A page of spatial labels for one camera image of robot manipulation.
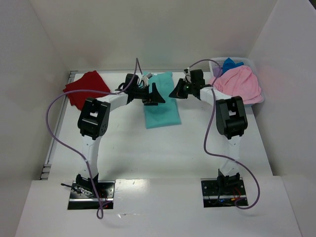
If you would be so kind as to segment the teal t shirt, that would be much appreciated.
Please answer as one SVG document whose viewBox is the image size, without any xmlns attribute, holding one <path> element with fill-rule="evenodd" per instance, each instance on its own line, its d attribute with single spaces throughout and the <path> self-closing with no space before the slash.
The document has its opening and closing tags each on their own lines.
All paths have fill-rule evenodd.
<svg viewBox="0 0 316 237">
<path fill-rule="evenodd" d="M 177 101 L 169 97 L 169 94 L 174 89 L 172 76 L 172 72 L 153 74 L 148 81 L 150 86 L 153 83 L 156 84 L 157 90 L 165 100 L 165 103 L 144 107 L 145 127 L 147 129 L 181 124 Z"/>
</svg>

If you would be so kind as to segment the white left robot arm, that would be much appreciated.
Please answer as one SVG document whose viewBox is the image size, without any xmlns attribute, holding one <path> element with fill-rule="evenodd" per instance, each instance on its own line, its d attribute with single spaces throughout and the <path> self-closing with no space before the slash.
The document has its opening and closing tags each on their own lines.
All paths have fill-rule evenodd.
<svg viewBox="0 0 316 237">
<path fill-rule="evenodd" d="M 98 190 L 97 159 L 101 138 L 109 125 L 110 112 L 139 99 L 145 106 L 164 104 L 156 83 L 149 84 L 153 75 L 147 73 L 141 78 L 134 74 L 127 74 L 125 82 L 110 95 L 85 100 L 79 116 L 78 128 L 82 136 L 82 155 L 85 165 L 76 176 L 76 186 L 83 192 L 96 196 Z"/>
</svg>

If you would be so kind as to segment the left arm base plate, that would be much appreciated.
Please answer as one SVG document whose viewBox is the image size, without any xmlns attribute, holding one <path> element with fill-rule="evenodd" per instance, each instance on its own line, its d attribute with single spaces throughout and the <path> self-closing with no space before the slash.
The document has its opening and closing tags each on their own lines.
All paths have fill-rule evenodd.
<svg viewBox="0 0 316 237">
<path fill-rule="evenodd" d="M 103 209 L 113 209 L 115 181 L 100 181 L 96 185 L 98 195 L 103 203 Z M 96 210 L 99 202 L 94 191 L 85 191 L 75 181 L 71 185 L 68 210 Z"/>
</svg>

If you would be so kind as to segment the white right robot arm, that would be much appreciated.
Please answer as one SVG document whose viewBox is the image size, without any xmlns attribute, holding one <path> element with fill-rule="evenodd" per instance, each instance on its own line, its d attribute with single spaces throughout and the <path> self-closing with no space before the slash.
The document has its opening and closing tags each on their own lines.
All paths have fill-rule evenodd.
<svg viewBox="0 0 316 237">
<path fill-rule="evenodd" d="M 238 169 L 241 137 L 248 122 L 243 100 L 239 96 L 226 95 L 212 84 L 206 84 L 202 70 L 184 70 L 185 76 L 178 80 L 170 98 L 187 99 L 193 95 L 213 106 L 211 118 L 216 119 L 216 128 L 226 138 L 225 162 L 218 170 L 217 190 L 219 195 L 227 195 L 235 189 L 240 180 Z"/>
</svg>

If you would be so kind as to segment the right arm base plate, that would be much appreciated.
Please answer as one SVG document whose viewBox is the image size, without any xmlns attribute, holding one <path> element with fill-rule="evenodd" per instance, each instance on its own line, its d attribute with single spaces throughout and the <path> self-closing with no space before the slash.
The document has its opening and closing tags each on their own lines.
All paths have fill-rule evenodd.
<svg viewBox="0 0 316 237">
<path fill-rule="evenodd" d="M 237 184 L 220 188 L 217 179 L 201 179 L 204 208 L 232 207 L 235 202 L 241 207 L 248 206 L 248 200 L 242 179 Z"/>
</svg>

